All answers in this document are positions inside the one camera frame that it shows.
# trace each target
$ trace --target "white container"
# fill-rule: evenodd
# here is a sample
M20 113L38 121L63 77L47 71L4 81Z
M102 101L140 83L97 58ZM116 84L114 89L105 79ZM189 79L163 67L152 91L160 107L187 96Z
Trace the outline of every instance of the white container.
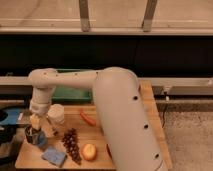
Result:
M60 104L51 105L48 113L50 120L57 124L64 123L64 107Z

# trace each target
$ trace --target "wooden table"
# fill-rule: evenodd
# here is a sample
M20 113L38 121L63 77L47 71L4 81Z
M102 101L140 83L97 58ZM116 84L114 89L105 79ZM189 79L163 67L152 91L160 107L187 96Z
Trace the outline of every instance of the wooden table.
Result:
M172 162L168 151L168 146L165 140L165 135L161 126L158 110L156 107L155 99L153 96L151 84L147 81L141 82L141 97L143 104L147 110L150 124L153 127L156 138L159 142L162 155L166 162L168 169L172 168ZM85 123L80 115L79 109L83 108L85 113L90 117L97 120L97 126L91 127ZM101 131L101 125L98 122L96 115L96 108L94 105L69 105L65 106L65 123L63 126L58 127L60 130L59 135L54 137L48 123L44 124L43 129L48 137L48 144L56 149L65 152L65 148L61 142L61 138L65 130L69 128L76 128L79 135L79 147L86 143L93 143L97 146L98 156L95 161L88 162L83 160L79 166L75 164L71 157L68 156L64 162L63 169L102 169L102 170L115 170L115 166L106 151L106 141ZM19 156L16 161L16 168L18 169L56 169L57 167L50 164L41 158L43 151L24 140Z

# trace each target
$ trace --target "sponge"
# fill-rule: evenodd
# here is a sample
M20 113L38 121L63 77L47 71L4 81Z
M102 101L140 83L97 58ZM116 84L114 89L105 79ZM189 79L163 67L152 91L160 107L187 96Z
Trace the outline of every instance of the sponge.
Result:
M58 150L56 150L53 147L48 147L44 154L42 155L42 158L44 160L49 161L50 163L61 167L61 165L64 163L65 159L66 159L67 155L63 152L60 152Z

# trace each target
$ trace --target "chili pepper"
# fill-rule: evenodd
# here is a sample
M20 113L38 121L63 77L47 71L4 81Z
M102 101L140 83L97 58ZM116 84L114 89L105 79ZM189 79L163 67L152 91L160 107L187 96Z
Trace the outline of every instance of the chili pepper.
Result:
M84 113L83 109L80 109L80 115L86 123L88 123L91 126L96 126L96 121L94 119L90 118L89 116L87 116Z

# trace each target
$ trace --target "floor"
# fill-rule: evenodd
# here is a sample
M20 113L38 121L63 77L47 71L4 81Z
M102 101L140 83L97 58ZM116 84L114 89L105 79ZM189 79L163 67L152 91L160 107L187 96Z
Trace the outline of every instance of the floor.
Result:
M213 99L161 99L157 106L173 161L171 171L213 170ZM11 147L17 153L23 137L19 129L12 146L0 147L0 155ZM3 170L15 170L14 163L0 166Z

